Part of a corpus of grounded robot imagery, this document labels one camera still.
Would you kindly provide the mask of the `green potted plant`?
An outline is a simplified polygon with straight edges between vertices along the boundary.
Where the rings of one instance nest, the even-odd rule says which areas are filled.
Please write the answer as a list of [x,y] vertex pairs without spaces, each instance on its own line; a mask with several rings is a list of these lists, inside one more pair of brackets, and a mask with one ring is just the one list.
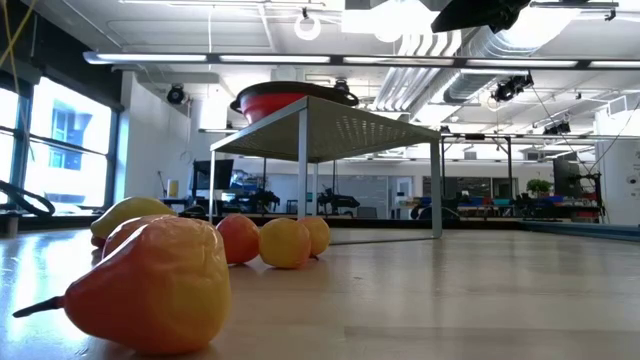
[[543,179],[531,179],[526,184],[526,190],[536,198],[548,196],[553,184]]

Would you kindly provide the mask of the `small orange fruit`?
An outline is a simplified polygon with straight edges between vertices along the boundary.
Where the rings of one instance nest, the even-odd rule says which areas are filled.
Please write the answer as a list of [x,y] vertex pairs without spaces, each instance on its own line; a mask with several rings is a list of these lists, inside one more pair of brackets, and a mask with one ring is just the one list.
[[305,217],[299,220],[309,232],[311,241],[311,257],[317,257],[323,253],[330,245],[330,228],[321,217]]

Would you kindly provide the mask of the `green perforated metal shelf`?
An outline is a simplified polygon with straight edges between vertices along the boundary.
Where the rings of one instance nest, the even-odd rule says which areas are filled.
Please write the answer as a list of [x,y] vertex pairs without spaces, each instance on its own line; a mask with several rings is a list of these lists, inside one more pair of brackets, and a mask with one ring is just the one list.
[[312,208],[307,208],[309,165],[314,166],[313,179],[317,180],[321,163],[428,143],[432,233],[426,238],[435,240],[443,234],[440,142],[437,131],[307,96],[211,144],[210,153],[212,160],[224,153],[297,162],[296,217],[303,219],[317,213],[316,195]]

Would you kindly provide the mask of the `black background rack frame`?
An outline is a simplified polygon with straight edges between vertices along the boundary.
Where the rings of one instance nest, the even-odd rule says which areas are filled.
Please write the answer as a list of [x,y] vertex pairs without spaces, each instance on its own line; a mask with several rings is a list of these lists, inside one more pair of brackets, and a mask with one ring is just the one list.
[[[622,136],[584,136],[541,139],[513,136],[505,139],[485,138],[467,141],[447,138],[440,152],[441,175],[456,178],[500,178],[513,185],[515,194],[523,192],[531,179],[554,181],[552,162],[567,157],[579,167],[579,172],[593,173],[597,169],[596,147],[629,144],[635,139]],[[374,153],[343,157],[337,161],[338,171],[345,175],[368,174],[413,176],[430,175],[431,150],[428,143],[400,147]]]

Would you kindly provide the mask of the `white ceiling pipe bundle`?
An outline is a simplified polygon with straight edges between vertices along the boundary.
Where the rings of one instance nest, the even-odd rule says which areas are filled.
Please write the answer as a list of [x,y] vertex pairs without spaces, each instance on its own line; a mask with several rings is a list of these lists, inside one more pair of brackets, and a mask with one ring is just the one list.
[[[402,37],[401,56],[453,56],[462,44],[462,32],[409,34]],[[388,70],[378,95],[369,106],[382,112],[408,112],[439,72],[436,68],[397,68]]]

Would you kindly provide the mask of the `silver ventilation duct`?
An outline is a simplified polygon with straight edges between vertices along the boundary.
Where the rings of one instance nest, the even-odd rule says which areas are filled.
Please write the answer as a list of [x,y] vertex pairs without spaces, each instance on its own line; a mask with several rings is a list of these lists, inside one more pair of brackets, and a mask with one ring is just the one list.
[[[557,37],[567,23],[541,27],[513,25],[509,30],[493,33],[488,27],[481,28],[464,46],[463,57],[529,57],[539,48]],[[443,93],[446,103],[464,103],[481,88],[489,84],[495,75],[463,73],[459,70],[454,81]]]

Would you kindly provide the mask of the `white pillar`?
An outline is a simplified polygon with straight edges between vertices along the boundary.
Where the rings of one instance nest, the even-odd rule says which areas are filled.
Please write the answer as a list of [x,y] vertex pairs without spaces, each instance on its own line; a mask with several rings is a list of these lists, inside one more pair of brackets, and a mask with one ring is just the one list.
[[602,109],[595,114],[594,130],[617,137],[596,144],[606,222],[640,226],[640,110],[610,115]]

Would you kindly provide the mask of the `red collapsible colander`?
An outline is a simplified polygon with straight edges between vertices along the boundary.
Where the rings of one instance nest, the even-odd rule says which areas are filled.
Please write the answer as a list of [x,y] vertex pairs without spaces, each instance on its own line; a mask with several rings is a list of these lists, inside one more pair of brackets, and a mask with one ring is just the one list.
[[316,97],[338,104],[355,107],[359,99],[349,91],[294,81],[258,83],[240,91],[230,103],[232,111],[250,123],[256,123],[272,113],[302,99]]

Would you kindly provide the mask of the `black monitor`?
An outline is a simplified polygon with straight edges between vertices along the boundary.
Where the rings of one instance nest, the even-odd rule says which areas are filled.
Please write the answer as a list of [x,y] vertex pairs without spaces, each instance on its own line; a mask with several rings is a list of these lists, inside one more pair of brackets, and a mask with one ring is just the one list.
[[556,158],[553,160],[554,193],[563,197],[582,196],[581,174],[578,164]]
[[195,161],[192,164],[190,188],[208,190],[213,179],[215,190],[228,190],[231,187],[233,165],[232,159],[216,160],[214,166],[211,166],[210,160]]

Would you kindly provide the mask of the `yellow mango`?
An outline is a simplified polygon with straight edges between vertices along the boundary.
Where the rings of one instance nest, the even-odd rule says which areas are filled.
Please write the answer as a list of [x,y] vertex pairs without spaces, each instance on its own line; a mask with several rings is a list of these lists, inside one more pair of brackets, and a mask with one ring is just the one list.
[[176,212],[155,198],[128,197],[108,208],[91,224],[90,230],[95,237],[106,239],[121,223],[148,215],[176,215]]

